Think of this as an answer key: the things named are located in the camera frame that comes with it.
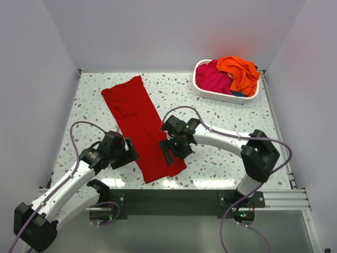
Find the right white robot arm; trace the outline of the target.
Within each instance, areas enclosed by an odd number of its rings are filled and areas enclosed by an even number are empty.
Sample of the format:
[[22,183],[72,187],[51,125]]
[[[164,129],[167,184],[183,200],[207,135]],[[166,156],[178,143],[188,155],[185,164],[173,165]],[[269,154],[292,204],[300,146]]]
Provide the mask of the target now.
[[253,201],[252,191],[268,181],[280,153],[261,130],[235,133],[213,128],[200,119],[188,122],[170,116],[162,125],[169,139],[160,141],[160,148],[168,166],[175,158],[184,160],[193,153],[191,144],[209,145],[237,155],[243,161],[245,175],[237,186],[231,202],[247,207]]

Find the red t shirt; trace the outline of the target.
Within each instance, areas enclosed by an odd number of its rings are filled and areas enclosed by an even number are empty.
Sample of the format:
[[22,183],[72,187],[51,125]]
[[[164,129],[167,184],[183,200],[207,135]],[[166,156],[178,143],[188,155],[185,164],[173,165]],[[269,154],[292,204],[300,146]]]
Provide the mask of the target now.
[[162,121],[140,76],[101,92],[109,110],[125,137],[131,138],[140,156],[136,161],[145,183],[173,177],[186,169],[183,160],[174,159],[168,166],[160,148],[167,135],[161,131]]

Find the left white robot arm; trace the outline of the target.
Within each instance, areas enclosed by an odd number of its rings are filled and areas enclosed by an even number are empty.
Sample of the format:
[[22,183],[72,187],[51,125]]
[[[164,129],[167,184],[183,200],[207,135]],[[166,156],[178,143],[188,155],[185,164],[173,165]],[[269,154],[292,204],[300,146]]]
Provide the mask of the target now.
[[[36,252],[43,252],[56,239],[61,225],[82,210],[109,203],[109,187],[97,180],[107,167],[118,169],[139,158],[130,138],[108,131],[102,141],[84,149],[72,168],[47,192],[30,204],[20,203],[14,210],[14,234]],[[68,210],[61,209],[87,186],[94,191],[86,200],[76,201]]]

